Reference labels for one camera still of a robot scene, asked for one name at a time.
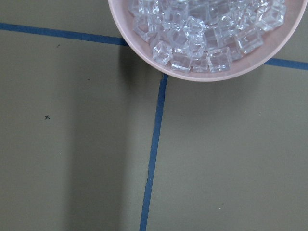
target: clear plastic ice cube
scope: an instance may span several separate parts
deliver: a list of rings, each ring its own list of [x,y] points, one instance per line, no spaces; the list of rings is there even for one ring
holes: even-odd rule
[[[285,0],[270,0],[270,3],[273,5],[281,5],[284,4]]]
[[[202,39],[189,40],[187,53],[191,57],[201,57],[205,51],[205,43]]]
[[[152,53],[154,60],[161,65],[166,65],[172,59],[172,47],[163,41],[153,47]]]
[[[142,14],[158,14],[159,0],[139,0],[139,12]]]
[[[191,0],[189,2],[189,16],[207,22],[209,18],[208,0]]]
[[[241,50],[240,50],[234,36],[231,35],[231,36],[226,37],[224,39],[224,45],[226,47],[229,47],[230,56],[231,56],[232,61],[241,59],[243,57]]]
[[[161,41],[168,45],[171,45],[166,31],[160,31],[149,40],[150,48],[153,49],[153,47],[156,46]]]
[[[171,69],[189,73],[192,65],[191,58],[182,49],[173,49]]]
[[[228,0],[209,0],[208,6],[211,19],[229,12]]]
[[[240,18],[237,22],[237,28],[239,30],[244,30],[249,26],[253,25],[256,21],[256,13],[252,11],[250,8],[244,9],[241,13],[239,13]]]
[[[186,38],[185,32],[183,30],[169,30],[167,32],[167,36],[169,38],[170,44],[174,48],[187,48],[188,39]]]
[[[197,19],[194,17],[188,17],[183,31],[187,39],[202,39],[203,33],[206,30],[206,26],[201,19]]]
[[[140,14],[140,12],[139,12],[139,0],[129,0],[128,10],[134,16],[137,16],[138,14]]]
[[[138,15],[134,18],[134,31],[146,42],[154,36],[153,33],[149,32],[148,17],[144,14]]]
[[[207,72],[208,70],[208,62],[207,62],[207,53],[203,53],[203,55],[199,58],[193,58],[192,59],[192,71],[203,73]]]
[[[230,11],[243,9],[247,6],[247,0],[228,0],[228,6]]]
[[[237,22],[232,13],[227,13],[217,17],[218,28],[222,37],[234,35],[237,32]]]
[[[286,6],[273,4],[260,7],[257,11],[256,26],[264,31],[270,31],[284,23]]]
[[[222,46],[222,37],[218,27],[210,27],[204,32],[206,50],[210,51]]]
[[[180,31],[188,17],[188,2],[170,2],[170,6],[164,12],[163,26],[165,29]]]
[[[156,34],[164,30],[162,25],[163,15],[153,14],[148,16],[149,33]]]
[[[209,51],[207,62],[212,73],[229,70],[232,63],[229,47]]]
[[[244,54],[248,54],[257,47],[263,45],[263,39],[259,33],[259,30],[257,30],[254,26],[250,26],[247,29],[239,32],[235,35],[235,38],[240,50]]]

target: floor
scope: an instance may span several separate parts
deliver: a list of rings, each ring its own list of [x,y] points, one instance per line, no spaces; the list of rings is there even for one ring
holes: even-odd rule
[[[106,0],[1,5],[0,230],[307,231],[308,13],[282,67],[195,83]]]

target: blue tape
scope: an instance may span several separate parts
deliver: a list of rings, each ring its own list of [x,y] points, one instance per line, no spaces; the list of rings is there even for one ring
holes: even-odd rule
[[[36,35],[47,35],[47,36],[52,36],[52,37],[78,39],[78,40],[91,41],[91,42],[128,46],[128,44],[125,42],[123,38],[116,38],[116,37],[103,36],[103,35],[94,35],[94,34],[78,33],[78,32],[71,32],[71,31],[65,31],[65,30],[39,28],[39,27],[33,27],[33,26],[21,26],[21,25],[7,24],[7,23],[0,23],[0,29],[8,30],[8,31],[15,31],[15,32],[24,32],[24,33],[36,34]]]
[[[72,31],[66,31],[66,30],[55,30],[55,29],[40,28],[40,27],[33,27],[33,26],[21,26],[21,25],[7,24],[7,23],[0,23],[0,30],[8,30],[8,31],[14,31],[14,32],[24,32],[24,33],[29,33],[29,34],[36,34],[36,35],[46,35],[46,36],[52,36],[52,37],[77,39],[77,40],[83,40],[83,41],[128,46],[128,44],[125,42],[123,38],[103,36],[103,35],[94,35],[94,34],[87,34],[87,33],[79,33],[79,32],[72,32]],[[290,61],[290,60],[284,60],[284,59],[271,58],[264,64],[272,65],[272,66],[288,67],[288,68],[294,68],[294,69],[300,69],[300,70],[308,70],[308,63]]]
[[[285,60],[285,59],[271,58],[264,64],[272,65],[272,66],[289,67],[289,68],[300,69],[300,70],[308,70],[308,63]]]
[[[162,118],[163,118],[163,111],[164,111],[164,104],[165,104],[165,92],[166,92],[167,81],[168,81],[168,75],[163,74],[163,78],[160,81],[160,85],[159,85],[159,93],[158,93],[158,100],[157,100],[156,114],[155,114],[155,123],[154,123],[152,145],[151,145],[150,159],[149,159],[148,180],[146,182],[145,190],[144,190],[144,198],[143,198],[143,205],[142,205],[142,211],[141,211],[139,231],[146,231],[146,227],[148,223],[149,208],[150,208],[150,201],[151,201],[151,195],[152,195],[152,186],[153,186],[153,179],[154,179],[154,172],[155,172],[155,164],[156,164],[156,157],[157,157],[157,150],[158,150],[158,143],[159,143],[159,136],[160,136],[160,128],[162,125]]]

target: pink bowl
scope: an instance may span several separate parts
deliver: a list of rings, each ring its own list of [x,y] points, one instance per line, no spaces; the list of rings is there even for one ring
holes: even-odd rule
[[[264,45],[244,58],[233,62],[229,71],[219,73],[190,72],[186,74],[171,70],[170,65],[163,66],[153,60],[149,44],[143,41],[132,29],[133,16],[128,11],[128,0],[108,0],[112,16],[123,38],[144,61],[170,76],[200,82],[219,81],[237,77],[264,64],[285,45],[294,33],[304,14],[307,1],[285,0],[287,13],[284,25],[265,34],[263,36]]]

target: gray floor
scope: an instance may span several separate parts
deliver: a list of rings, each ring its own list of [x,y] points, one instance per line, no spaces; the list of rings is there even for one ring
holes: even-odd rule
[[[2,23],[120,36],[106,0],[1,3]],[[307,23],[276,58],[308,62]],[[139,230],[161,73],[129,47],[0,42],[0,230]],[[170,77],[147,230],[307,231],[307,89],[268,65]]]

